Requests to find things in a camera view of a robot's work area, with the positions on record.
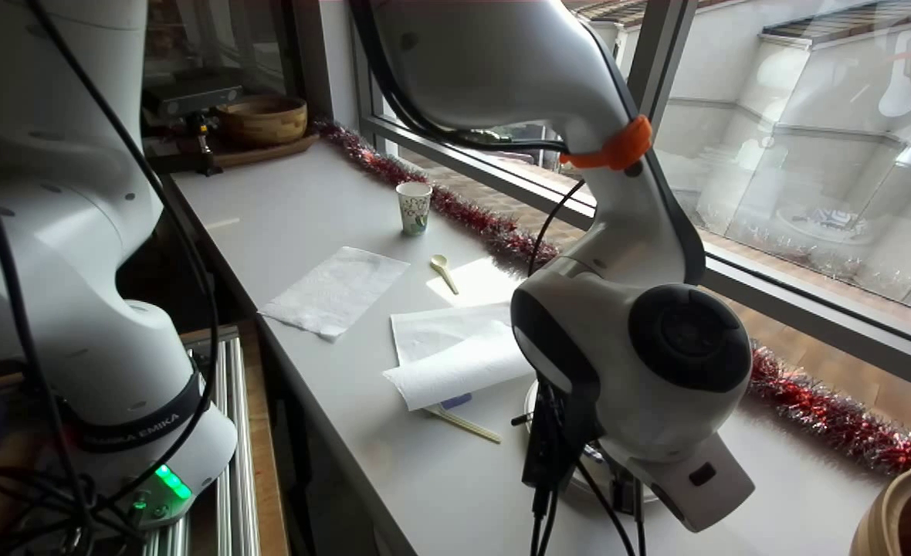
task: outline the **small cup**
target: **small cup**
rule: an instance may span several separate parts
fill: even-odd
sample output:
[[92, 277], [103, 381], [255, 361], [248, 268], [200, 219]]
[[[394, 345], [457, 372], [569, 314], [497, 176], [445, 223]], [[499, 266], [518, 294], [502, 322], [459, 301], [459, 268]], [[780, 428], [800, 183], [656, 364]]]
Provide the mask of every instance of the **small cup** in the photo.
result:
[[401, 234], [422, 234], [429, 223], [429, 194], [431, 185], [425, 183], [398, 183], [394, 197], [398, 197], [398, 215], [401, 215]]

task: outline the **wooden bowl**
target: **wooden bowl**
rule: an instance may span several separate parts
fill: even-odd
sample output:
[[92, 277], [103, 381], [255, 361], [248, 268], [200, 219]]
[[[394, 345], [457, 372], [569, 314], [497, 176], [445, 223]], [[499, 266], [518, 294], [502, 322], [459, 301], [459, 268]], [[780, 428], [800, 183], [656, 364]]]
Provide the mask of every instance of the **wooden bowl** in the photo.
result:
[[298, 98], [240, 98], [216, 107], [220, 132], [240, 148], [291, 144], [306, 137], [307, 110]]

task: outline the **tinsel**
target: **tinsel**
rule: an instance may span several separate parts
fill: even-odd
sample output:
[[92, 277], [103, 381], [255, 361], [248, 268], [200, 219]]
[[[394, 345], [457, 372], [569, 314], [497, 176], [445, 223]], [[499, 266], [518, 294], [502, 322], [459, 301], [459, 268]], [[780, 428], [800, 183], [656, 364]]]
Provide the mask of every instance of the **tinsel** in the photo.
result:
[[[378, 183], [425, 183], [420, 173], [404, 171], [401, 160], [372, 152], [358, 132], [349, 132], [337, 125], [324, 125], [320, 137]], [[434, 185], [431, 191], [431, 210], [475, 234], [499, 261], [526, 268], [533, 249], [533, 239], [518, 231], [511, 219], [467, 205], [441, 185]], [[548, 243], [540, 243], [536, 261], [552, 260], [552, 253], [556, 249]], [[752, 375], [746, 382], [746, 397], [770, 406], [796, 431], [856, 461], [867, 473], [897, 477], [911, 468], [907, 428], [869, 413], [848, 395], [827, 391], [807, 375], [780, 372], [779, 358], [765, 345], [752, 345]]]

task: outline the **green light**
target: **green light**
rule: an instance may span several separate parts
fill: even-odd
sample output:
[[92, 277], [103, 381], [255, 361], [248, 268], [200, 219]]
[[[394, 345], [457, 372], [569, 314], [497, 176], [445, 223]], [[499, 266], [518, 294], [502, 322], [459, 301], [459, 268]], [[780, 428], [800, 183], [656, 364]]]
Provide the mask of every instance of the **green light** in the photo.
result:
[[174, 492], [176, 500], [194, 497], [194, 492], [168, 467], [157, 467], [155, 477]]

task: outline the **metal frame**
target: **metal frame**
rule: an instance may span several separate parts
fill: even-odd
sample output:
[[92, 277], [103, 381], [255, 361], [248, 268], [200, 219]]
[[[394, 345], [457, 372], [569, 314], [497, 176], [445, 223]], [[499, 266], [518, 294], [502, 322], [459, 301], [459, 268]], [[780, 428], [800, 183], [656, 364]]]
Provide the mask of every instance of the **metal frame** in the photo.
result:
[[[661, 110], [668, 106], [694, 6], [699, 0], [651, 0], [646, 10], [641, 38], [636, 44], [636, 59], [631, 72], [631, 91], [641, 115], [648, 115], [655, 125], [661, 121]], [[480, 160], [471, 152], [434, 144], [398, 125], [383, 121], [378, 110], [366, 117], [366, 129], [376, 142], [398, 142], [536, 210], [548, 210], [562, 194], [536, 178]], [[571, 202], [559, 210], [559, 219], [585, 227], [594, 219], [594, 207]], [[874, 322], [863, 313], [836, 307], [760, 268], [746, 268], [744, 260], [709, 249], [705, 288], [911, 382], [911, 335], [897, 330], [894, 325]]]

